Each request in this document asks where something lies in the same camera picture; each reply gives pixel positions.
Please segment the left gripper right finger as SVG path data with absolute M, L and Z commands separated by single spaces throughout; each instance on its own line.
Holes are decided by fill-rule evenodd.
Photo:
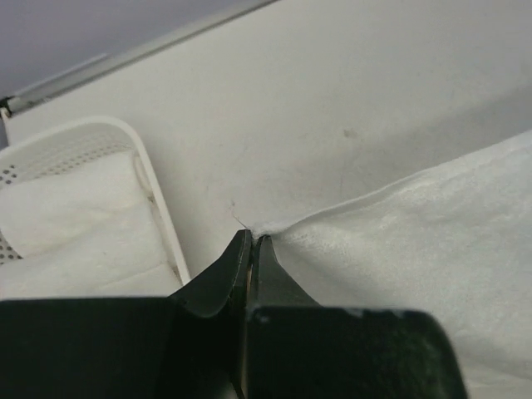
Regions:
M 249 398 L 464 398 L 451 343 L 428 313 L 326 307 L 254 246 L 246 308 Z

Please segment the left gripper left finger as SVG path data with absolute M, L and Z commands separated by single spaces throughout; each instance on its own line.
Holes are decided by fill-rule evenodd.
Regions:
M 2 397 L 242 397 L 251 252 L 250 232 L 238 231 L 214 263 L 161 298 L 2 302 Z

